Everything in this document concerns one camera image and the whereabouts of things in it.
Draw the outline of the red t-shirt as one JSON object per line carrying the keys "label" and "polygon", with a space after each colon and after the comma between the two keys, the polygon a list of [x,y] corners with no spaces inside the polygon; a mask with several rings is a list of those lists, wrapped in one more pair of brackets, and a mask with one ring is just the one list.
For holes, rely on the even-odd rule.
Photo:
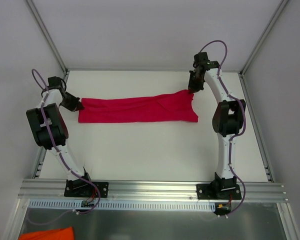
{"label": "red t-shirt", "polygon": [[188,90],[156,96],[121,99],[83,98],[79,111],[81,124],[152,123],[183,121],[197,123],[192,107],[194,94]]}

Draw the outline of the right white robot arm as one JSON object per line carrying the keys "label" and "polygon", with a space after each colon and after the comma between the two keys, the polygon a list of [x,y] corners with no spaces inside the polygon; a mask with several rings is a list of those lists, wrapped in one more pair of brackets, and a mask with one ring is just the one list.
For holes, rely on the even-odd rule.
{"label": "right white robot arm", "polygon": [[210,187],[212,194],[222,199],[237,185],[234,153],[237,137],[241,130],[246,129],[246,102],[233,96],[227,89],[221,78],[220,64],[209,60],[206,52],[194,55],[193,70],[189,73],[189,92],[195,94],[202,91],[204,84],[207,84],[217,103],[212,128],[218,138],[218,164]]}

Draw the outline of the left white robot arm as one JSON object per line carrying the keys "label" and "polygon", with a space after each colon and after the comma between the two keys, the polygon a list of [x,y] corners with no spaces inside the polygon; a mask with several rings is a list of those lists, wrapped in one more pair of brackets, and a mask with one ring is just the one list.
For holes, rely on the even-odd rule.
{"label": "left white robot arm", "polygon": [[90,176],[73,156],[69,146],[69,132],[59,108],[71,112],[84,109],[80,98],[66,91],[65,81],[57,76],[48,78],[48,85],[41,92],[41,102],[26,111],[26,117],[36,144],[52,153],[67,175],[69,188],[87,197],[93,191]]}

